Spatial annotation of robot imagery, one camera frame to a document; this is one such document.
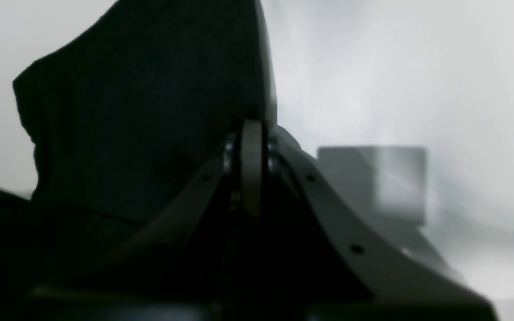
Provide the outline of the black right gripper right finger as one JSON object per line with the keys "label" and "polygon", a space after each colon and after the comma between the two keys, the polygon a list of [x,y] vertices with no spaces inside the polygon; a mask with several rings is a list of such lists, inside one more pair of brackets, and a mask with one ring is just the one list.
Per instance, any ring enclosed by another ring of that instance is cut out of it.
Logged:
{"label": "black right gripper right finger", "polygon": [[308,321],[495,321],[486,299],[408,258],[361,220],[280,127],[268,132],[269,172],[289,173],[321,236],[369,293],[366,300],[317,300]]}

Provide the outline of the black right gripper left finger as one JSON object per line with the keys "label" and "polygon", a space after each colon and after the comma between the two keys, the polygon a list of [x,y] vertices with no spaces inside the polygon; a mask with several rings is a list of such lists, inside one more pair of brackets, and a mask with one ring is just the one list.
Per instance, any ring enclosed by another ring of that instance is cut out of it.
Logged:
{"label": "black right gripper left finger", "polygon": [[31,321],[214,321],[238,169],[237,134],[93,272],[39,287]]}

